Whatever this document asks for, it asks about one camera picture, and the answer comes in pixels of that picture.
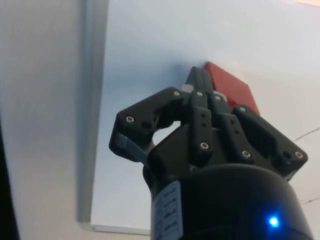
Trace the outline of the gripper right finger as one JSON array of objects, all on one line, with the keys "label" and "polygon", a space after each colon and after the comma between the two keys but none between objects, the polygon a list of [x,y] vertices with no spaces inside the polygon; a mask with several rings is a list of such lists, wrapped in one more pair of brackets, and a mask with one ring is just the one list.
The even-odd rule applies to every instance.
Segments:
[{"label": "gripper right finger", "polygon": [[211,125],[219,130],[226,161],[292,179],[308,161],[307,154],[260,116],[247,83],[224,70],[206,71],[213,87],[208,97]]}]

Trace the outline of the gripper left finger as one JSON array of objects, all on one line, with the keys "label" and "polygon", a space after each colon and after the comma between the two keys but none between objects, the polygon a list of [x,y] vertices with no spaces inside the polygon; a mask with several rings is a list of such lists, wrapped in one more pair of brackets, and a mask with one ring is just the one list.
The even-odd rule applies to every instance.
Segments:
[{"label": "gripper left finger", "polygon": [[132,162],[146,163],[149,152],[155,147],[154,134],[180,121],[190,127],[186,135],[188,151],[199,158],[212,148],[211,112],[208,98],[213,94],[210,74],[192,67],[183,89],[165,88],[117,113],[110,137],[109,149]]}]

